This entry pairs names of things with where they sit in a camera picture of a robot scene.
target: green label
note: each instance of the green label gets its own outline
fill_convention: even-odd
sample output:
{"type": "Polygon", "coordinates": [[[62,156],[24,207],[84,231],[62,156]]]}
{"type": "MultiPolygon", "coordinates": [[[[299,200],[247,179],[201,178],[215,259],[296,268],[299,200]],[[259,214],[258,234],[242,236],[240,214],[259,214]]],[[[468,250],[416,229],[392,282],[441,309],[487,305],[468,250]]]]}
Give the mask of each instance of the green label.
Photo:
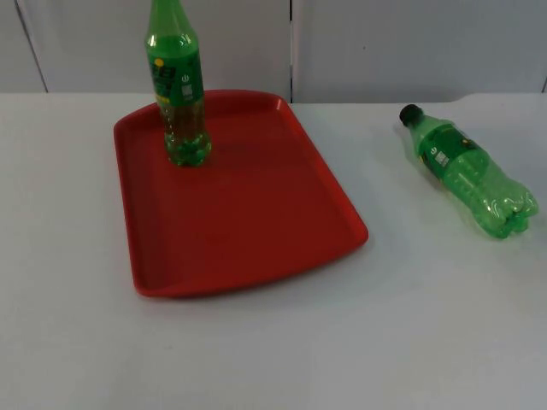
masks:
{"type": "Polygon", "coordinates": [[[453,126],[441,126],[420,144],[420,159],[439,179],[443,179],[449,164],[461,154],[479,146],[453,126]]]}
{"type": "Polygon", "coordinates": [[[190,105],[203,97],[199,52],[182,58],[149,55],[156,99],[174,107],[190,105]]]}

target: black bottle cap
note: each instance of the black bottle cap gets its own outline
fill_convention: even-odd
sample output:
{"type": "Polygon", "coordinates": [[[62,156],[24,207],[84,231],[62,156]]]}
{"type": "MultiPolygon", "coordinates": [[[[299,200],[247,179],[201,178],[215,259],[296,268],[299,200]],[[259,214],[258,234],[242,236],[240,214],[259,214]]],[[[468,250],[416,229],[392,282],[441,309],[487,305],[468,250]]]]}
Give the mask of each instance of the black bottle cap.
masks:
{"type": "Polygon", "coordinates": [[[424,114],[423,110],[417,105],[407,105],[399,114],[399,120],[404,126],[408,126],[411,122],[418,120],[424,114]]]}

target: bottle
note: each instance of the bottle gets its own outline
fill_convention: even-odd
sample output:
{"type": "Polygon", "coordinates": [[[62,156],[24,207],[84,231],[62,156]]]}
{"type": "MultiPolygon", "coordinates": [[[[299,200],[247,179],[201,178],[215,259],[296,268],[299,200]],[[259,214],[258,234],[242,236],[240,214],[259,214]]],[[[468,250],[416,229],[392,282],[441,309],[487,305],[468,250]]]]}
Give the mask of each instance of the bottle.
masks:
{"type": "Polygon", "coordinates": [[[205,130],[199,45],[179,0],[152,0],[146,52],[169,160],[200,165],[211,140],[205,130]]]}
{"type": "Polygon", "coordinates": [[[474,141],[448,120],[409,105],[399,115],[412,135],[416,155],[491,236],[505,238],[528,227],[538,203],[522,184],[508,178],[474,141]]]}

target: table surface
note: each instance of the table surface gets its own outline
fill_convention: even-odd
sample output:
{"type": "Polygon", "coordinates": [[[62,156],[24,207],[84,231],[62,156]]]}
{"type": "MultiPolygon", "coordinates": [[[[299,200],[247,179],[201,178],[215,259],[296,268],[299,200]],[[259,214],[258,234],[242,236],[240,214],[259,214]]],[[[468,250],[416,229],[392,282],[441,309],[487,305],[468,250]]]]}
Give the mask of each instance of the table surface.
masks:
{"type": "MultiPolygon", "coordinates": [[[[147,95],[0,95],[0,408],[547,406],[547,219],[488,238],[412,159],[402,104],[294,105],[367,223],[330,266],[138,296],[112,126],[147,95]]],[[[547,206],[547,96],[423,104],[547,206]]]]}

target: plastic tray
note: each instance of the plastic tray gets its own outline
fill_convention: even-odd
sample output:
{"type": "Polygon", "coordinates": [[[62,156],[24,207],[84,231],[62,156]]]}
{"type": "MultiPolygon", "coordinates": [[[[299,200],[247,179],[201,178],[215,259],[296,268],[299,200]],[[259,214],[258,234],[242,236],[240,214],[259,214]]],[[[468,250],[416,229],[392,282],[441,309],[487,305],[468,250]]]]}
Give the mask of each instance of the plastic tray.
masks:
{"type": "Polygon", "coordinates": [[[208,91],[213,152],[176,167],[155,104],[120,120],[115,147],[133,282],[204,296],[287,278],[364,244],[368,231],[287,103],[208,91]]]}

